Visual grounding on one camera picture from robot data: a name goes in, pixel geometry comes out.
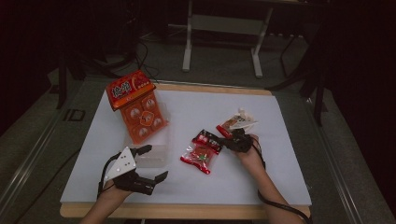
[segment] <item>red snack box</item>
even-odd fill
[[[167,124],[154,94],[155,85],[141,71],[119,78],[106,87],[111,108],[120,110],[134,144],[140,144]]]

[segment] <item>white metal frame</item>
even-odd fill
[[[261,78],[262,67],[260,65],[259,51],[262,47],[262,41],[264,40],[265,32],[267,31],[272,12],[273,9],[271,7],[268,8],[264,21],[197,15],[192,13],[192,0],[190,0],[189,14],[187,19],[187,44],[184,51],[182,70],[184,72],[190,71],[192,29],[244,35],[257,35],[258,41],[256,46],[251,49],[251,57],[253,60],[255,76],[257,78]]]

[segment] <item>gray floor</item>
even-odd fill
[[[210,85],[240,86],[263,88],[271,86],[285,78],[278,61],[280,51],[286,46],[288,39],[282,36],[270,35],[265,39],[260,52],[264,77],[254,77],[249,48],[255,44],[252,36],[213,35],[205,32],[194,33],[192,47],[191,70],[189,73],[181,71],[185,48],[184,30],[175,29],[167,41],[158,41],[155,35],[142,38],[148,47],[145,60],[147,74],[153,75],[153,80],[177,81],[188,83],[202,83]],[[290,72],[298,64],[306,44],[298,38],[285,56],[287,71]],[[144,57],[145,48],[138,46],[138,55]],[[136,64],[116,69],[114,72],[125,75],[134,71]],[[73,168],[76,156],[63,167],[59,174],[57,170],[82,145],[85,133],[90,127],[90,120],[94,116],[98,100],[103,94],[104,87],[111,79],[103,77],[90,69],[85,81],[69,80],[69,100],[65,106],[56,110],[57,95],[46,93],[19,119],[0,139],[0,190],[3,192],[15,171],[23,163],[26,156],[35,148],[43,147],[42,153],[37,155],[38,162],[33,164],[35,169],[30,173],[24,187],[17,192],[15,202],[7,210],[4,223],[14,223],[23,216],[20,223],[78,223],[77,218],[64,218],[59,214],[64,185]],[[49,74],[56,80],[57,70]],[[302,83],[293,84],[282,92],[296,94]],[[316,223],[396,223],[379,190],[371,177],[359,148],[348,129],[341,113],[332,99],[330,91],[325,92],[324,102],[326,111],[322,113],[323,128],[319,129],[331,146],[330,158],[337,164],[337,170],[345,183],[352,202],[358,211],[360,220],[350,221],[343,214],[334,211],[341,208],[322,206],[321,218]],[[84,108],[86,118],[81,122],[67,121],[64,115],[67,109]],[[40,194],[47,183],[50,185]],[[326,197],[326,186],[318,192]],[[123,223],[124,220],[110,219],[107,223]],[[249,221],[164,221],[147,220],[146,223],[250,223]]]

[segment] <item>chair leg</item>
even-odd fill
[[[294,41],[295,38],[296,38],[296,35],[294,35],[294,36],[291,38],[291,40],[289,41],[288,45],[287,45],[287,46],[282,50],[282,52],[280,53],[279,60],[280,60],[281,66],[282,66],[283,76],[285,76],[285,77],[289,77],[290,75],[288,75],[288,74],[286,73],[285,64],[283,63],[283,55],[285,54],[286,50],[290,47],[291,43]]]

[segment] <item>black cable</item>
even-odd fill
[[[61,167],[58,168],[58,170],[56,171],[55,175],[53,175],[53,177],[49,180],[49,182],[47,183],[47,185],[40,191],[40,193],[38,193],[38,195],[33,199],[33,201],[29,204],[29,206],[22,212],[22,214],[14,221],[15,224],[17,224],[18,222],[20,222],[20,220],[26,215],[26,213],[33,207],[33,205],[38,201],[38,199],[44,194],[44,192],[47,190],[47,188],[50,186],[50,184],[52,183],[52,181],[55,179],[55,177],[62,171],[62,169],[66,166],[67,163],[69,163],[69,161],[71,159],[73,159],[73,157],[75,157],[79,152],[81,151],[81,148],[79,150],[77,150],[76,152],[74,152],[69,158],[67,158],[67,160],[61,165]]]
[[[259,195],[259,199],[260,199],[263,203],[266,203],[266,204],[269,204],[269,205],[271,205],[271,206],[273,206],[273,207],[277,207],[277,208],[286,210],[286,211],[288,211],[288,212],[292,212],[292,213],[294,213],[294,214],[297,214],[298,216],[300,216],[300,217],[303,218],[303,220],[305,221],[306,224],[312,224],[311,219],[310,219],[308,216],[306,216],[302,211],[300,211],[300,210],[298,210],[298,209],[295,209],[295,208],[293,208],[293,207],[290,207],[290,206],[288,206],[288,205],[285,205],[285,204],[283,204],[283,203],[275,203],[275,202],[266,200],[264,197],[262,197],[262,195],[260,194],[259,191],[257,191],[257,192],[258,192],[258,195]]]
[[[100,182],[99,182],[99,185],[98,185],[98,194],[97,194],[97,198],[99,198],[100,194],[101,194],[103,191],[106,190],[106,189],[103,190],[103,186],[104,186],[104,183],[105,183],[105,174],[106,174],[107,166],[108,166],[112,161],[116,160],[116,159],[120,156],[120,154],[121,154],[121,153],[119,152],[119,153],[117,153],[116,155],[110,157],[110,159],[108,159],[108,161],[106,162],[105,167],[103,167],[102,177],[101,177]]]
[[[146,54],[145,54],[145,56],[143,57],[142,63],[138,63],[138,64],[137,64],[137,67],[138,67],[138,69],[140,70],[140,69],[142,68],[143,64],[145,63],[146,58],[148,57],[149,48],[148,48],[147,45],[145,45],[145,44],[144,44],[143,42],[141,42],[141,41],[139,41],[138,43],[141,44],[141,45],[143,45],[143,47],[145,47],[145,49],[146,49]]]
[[[262,165],[264,166],[264,169],[265,169],[265,161],[264,161],[264,159],[262,158],[262,153],[261,153],[262,147],[260,146],[260,143],[259,143],[259,141],[257,141],[257,139],[255,139],[255,138],[252,138],[252,139],[253,139],[253,140],[257,143],[257,145],[258,145],[258,147],[255,147],[254,145],[253,145],[253,147],[254,147],[254,149],[256,149],[257,153],[259,153],[260,158],[262,159]],[[259,199],[260,199],[263,203],[266,203],[266,204],[271,205],[271,206],[273,206],[273,207],[277,207],[277,208],[286,210],[286,211],[288,211],[288,212],[292,212],[292,213],[294,213],[294,214],[296,214],[296,215],[302,217],[306,224],[312,224],[311,218],[309,218],[309,217],[308,217],[306,214],[304,214],[302,211],[300,211],[300,210],[298,210],[298,209],[296,209],[296,208],[293,208],[293,207],[291,207],[291,206],[282,204],[282,203],[276,203],[276,202],[269,201],[269,200],[265,199],[264,197],[262,197],[262,195],[260,194],[259,191],[257,191],[257,192],[258,192],[258,195],[259,195]]]

